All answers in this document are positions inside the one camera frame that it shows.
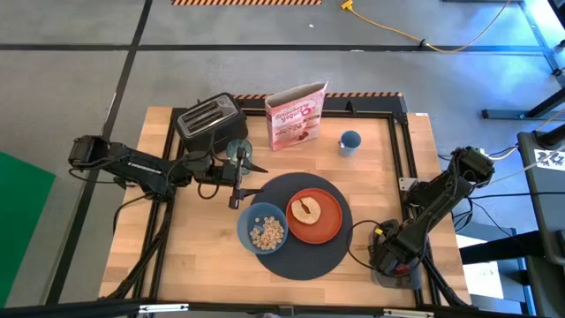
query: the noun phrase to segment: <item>orange plate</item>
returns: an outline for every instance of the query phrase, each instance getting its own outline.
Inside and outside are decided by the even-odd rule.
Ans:
[[[292,214],[292,202],[304,197],[314,198],[320,204],[321,214],[318,222],[305,224]],[[342,227],[342,208],[337,200],[324,190],[317,188],[304,189],[292,196],[286,205],[286,219],[292,234],[310,244],[323,244],[333,239]]]

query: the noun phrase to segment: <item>cereal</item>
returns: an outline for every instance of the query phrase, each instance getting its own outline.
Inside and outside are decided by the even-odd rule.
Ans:
[[[274,250],[277,244],[283,242],[284,228],[274,216],[263,217],[263,232],[257,228],[253,228],[249,235],[252,238],[252,243],[263,251]]]

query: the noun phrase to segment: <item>pink cereal box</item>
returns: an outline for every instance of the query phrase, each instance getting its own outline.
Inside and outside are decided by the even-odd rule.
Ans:
[[[274,151],[318,137],[327,86],[326,82],[294,87],[265,100],[268,139]]]

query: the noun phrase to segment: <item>black toaster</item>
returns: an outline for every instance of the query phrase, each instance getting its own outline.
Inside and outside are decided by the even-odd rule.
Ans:
[[[186,149],[207,151],[210,143],[216,153],[230,141],[247,137],[245,113],[229,93],[221,93],[188,108],[175,109],[173,121]]]

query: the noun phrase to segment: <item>yellow black striped tape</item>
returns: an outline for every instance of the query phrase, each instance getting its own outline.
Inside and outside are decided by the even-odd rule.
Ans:
[[[235,99],[265,99],[271,94],[240,94],[233,95]],[[326,98],[333,97],[402,97],[399,92],[370,92],[370,93],[326,93]]]
[[[320,5],[321,0],[171,0],[173,5]]]

